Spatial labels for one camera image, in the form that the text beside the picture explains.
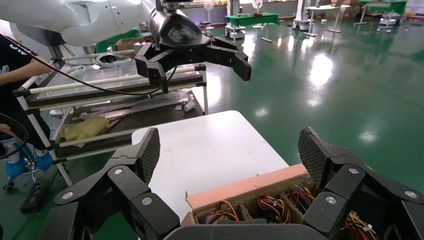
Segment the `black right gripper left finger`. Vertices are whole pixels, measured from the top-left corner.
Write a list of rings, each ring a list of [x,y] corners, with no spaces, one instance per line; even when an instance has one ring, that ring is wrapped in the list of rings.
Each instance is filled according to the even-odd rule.
[[[178,215],[149,187],[160,149],[159,131],[150,127],[139,143],[117,149],[101,170],[57,194],[55,239],[90,240],[117,213],[141,240],[179,228]]]

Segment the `person's hand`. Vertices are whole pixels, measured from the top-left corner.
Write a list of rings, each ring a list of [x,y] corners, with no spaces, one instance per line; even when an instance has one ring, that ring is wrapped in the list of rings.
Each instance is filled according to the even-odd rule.
[[[8,126],[7,124],[1,123],[0,124],[0,132],[6,135],[9,135],[13,138],[15,138],[18,141],[21,141],[22,139],[20,137],[18,137],[11,129],[10,126]]]

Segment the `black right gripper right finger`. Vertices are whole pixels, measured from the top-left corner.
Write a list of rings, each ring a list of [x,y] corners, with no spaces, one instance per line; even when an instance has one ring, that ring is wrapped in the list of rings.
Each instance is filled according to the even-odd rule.
[[[348,148],[322,140],[311,128],[299,133],[300,159],[319,189],[303,224],[328,239],[356,213],[382,239],[424,236],[424,196],[368,167]]]

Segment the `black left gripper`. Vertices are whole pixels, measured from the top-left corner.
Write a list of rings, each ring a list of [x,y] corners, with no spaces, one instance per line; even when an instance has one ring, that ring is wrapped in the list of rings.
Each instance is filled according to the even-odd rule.
[[[251,79],[252,66],[243,47],[223,37],[211,40],[199,26],[178,10],[154,10],[150,31],[155,43],[145,43],[135,55],[137,74],[164,94],[177,70],[176,64],[208,62],[232,68],[244,81]]]

